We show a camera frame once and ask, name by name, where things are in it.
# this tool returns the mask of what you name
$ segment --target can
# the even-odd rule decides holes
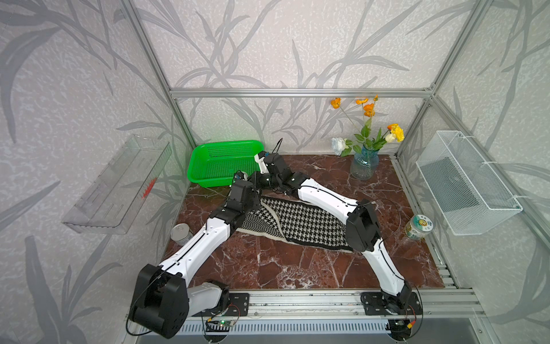
[[[426,215],[415,215],[405,226],[405,233],[412,240],[421,240],[433,229],[433,222]]]
[[[187,223],[180,223],[172,228],[172,234],[170,237],[172,240],[177,242],[178,245],[184,246],[189,240],[191,240],[193,233],[189,230],[189,225]]]

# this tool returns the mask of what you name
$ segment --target marble tabletop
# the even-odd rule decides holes
[[[352,156],[285,155],[284,159],[292,171],[302,171],[343,196],[375,200],[384,244],[399,272],[418,288],[444,287],[426,243],[410,240],[404,233],[413,212],[389,156],[380,156],[376,174],[368,181],[349,174]],[[191,184],[178,223],[187,223],[195,233],[209,213],[223,203],[228,192],[229,187],[206,189]],[[286,198],[273,192],[263,194]],[[170,240],[165,257],[179,248]],[[235,232],[212,253],[191,280],[190,287],[207,280],[226,283],[231,289],[380,287],[359,252],[287,244],[240,232]]]

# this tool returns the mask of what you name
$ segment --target white wire mesh basket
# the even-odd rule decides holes
[[[523,210],[462,132],[438,131],[416,165],[457,236],[483,234]]]

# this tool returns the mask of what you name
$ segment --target leaf pattern wallpaper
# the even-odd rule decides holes
[[[426,88],[474,1],[135,1],[171,88]],[[353,125],[330,99],[179,99],[197,143],[257,139],[330,153]],[[350,105],[353,99],[343,99]],[[381,99],[405,130],[421,99]],[[353,120],[363,122],[359,107]],[[395,152],[397,144],[384,153]]]
[[[0,24],[0,343],[115,342],[185,197],[189,144],[118,2],[0,0]],[[172,155],[128,233],[65,227],[130,134]]]
[[[438,96],[550,219],[550,1],[494,1]],[[430,110],[404,153],[406,173],[462,287],[473,287],[501,343],[550,338],[550,252],[521,217],[454,236],[415,165],[436,130]]]

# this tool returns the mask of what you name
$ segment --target mounting plate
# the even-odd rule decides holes
[[[224,316],[247,316],[248,315],[248,304],[250,300],[250,294],[248,293],[231,293],[229,292],[229,303],[233,303],[237,307],[239,307],[239,310],[237,310],[235,307],[231,306],[227,310],[227,312],[224,314]],[[210,312],[208,309],[197,313],[193,316],[203,316],[203,317],[211,317],[214,314]]]
[[[361,293],[361,300],[363,301],[363,308],[365,315],[392,315],[384,307],[384,300],[382,299],[382,292],[363,292]],[[422,314],[422,307],[420,307],[420,301],[416,293],[411,293],[409,298],[409,306],[414,309],[416,316]],[[408,308],[408,313],[405,309],[401,310],[398,315],[413,315],[413,311]]]

